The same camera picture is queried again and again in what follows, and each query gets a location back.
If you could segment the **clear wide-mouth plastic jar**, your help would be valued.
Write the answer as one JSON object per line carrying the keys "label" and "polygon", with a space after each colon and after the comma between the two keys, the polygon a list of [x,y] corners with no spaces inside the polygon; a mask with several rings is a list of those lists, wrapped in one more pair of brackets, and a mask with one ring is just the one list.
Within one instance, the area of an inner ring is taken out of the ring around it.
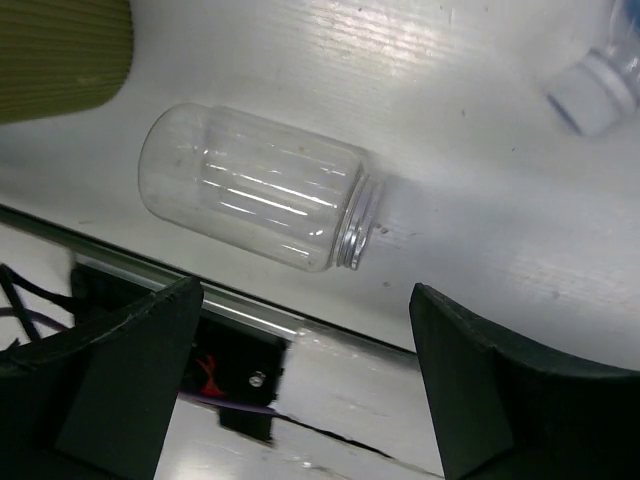
{"label": "clear wide-mouth plastic jar", "polygon": [[360,147],[228,107],[153,124],[138,190],[156,217],[306,272],[356,270],[383,195]]}

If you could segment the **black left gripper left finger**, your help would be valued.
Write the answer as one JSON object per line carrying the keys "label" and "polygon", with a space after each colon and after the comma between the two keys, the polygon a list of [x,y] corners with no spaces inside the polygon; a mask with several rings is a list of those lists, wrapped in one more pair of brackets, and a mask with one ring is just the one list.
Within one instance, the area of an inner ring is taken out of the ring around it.
{"label": "black left gripper left finger", "polygon": [[2,478],[153,478],[202,301],[184,278],[2,351]]}

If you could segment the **clear bottle blue label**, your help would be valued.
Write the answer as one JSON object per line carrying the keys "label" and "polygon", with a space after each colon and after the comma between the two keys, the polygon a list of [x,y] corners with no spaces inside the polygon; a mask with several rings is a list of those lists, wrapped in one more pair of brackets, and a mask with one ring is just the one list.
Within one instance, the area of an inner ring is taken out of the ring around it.
{"label": "clear bottle blue label", "polygon": [[639,3],[612,4],[607,41],[551,78],[546,98],[581,136],[597,136],[639,111]]}

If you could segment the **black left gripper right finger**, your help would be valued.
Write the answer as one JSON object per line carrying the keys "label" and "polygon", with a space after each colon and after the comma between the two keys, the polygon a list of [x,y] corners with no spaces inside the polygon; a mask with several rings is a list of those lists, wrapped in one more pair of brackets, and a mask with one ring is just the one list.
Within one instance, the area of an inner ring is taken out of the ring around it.
{"label": "black left gripper right finger", "polygon": [[448,479],[635,479],[639,374],[545,346],[430,286],[411,327]]}

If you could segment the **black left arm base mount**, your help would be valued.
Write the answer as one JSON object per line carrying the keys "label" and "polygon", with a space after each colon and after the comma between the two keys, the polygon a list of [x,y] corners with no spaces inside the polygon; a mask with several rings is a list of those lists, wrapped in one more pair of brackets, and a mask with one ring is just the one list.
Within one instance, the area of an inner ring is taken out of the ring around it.
{"label": "black left arm base mount", "polygon": [[270,445],[288,343],[203,309],[180,392],[215,409],[221,427]]}

